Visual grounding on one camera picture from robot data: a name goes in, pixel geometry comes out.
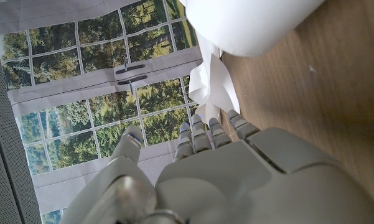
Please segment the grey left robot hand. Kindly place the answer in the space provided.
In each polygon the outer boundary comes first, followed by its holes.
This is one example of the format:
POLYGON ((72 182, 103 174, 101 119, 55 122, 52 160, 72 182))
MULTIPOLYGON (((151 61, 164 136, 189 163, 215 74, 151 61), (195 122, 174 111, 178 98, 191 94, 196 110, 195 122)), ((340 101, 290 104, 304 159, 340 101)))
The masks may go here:
POLYGON ((215 118, 182 124, 156 183, 138 167, 142 132, 128 126, 62 223, 374 223, 374 199, 329 154, 228 117, 237 141, 215 118))

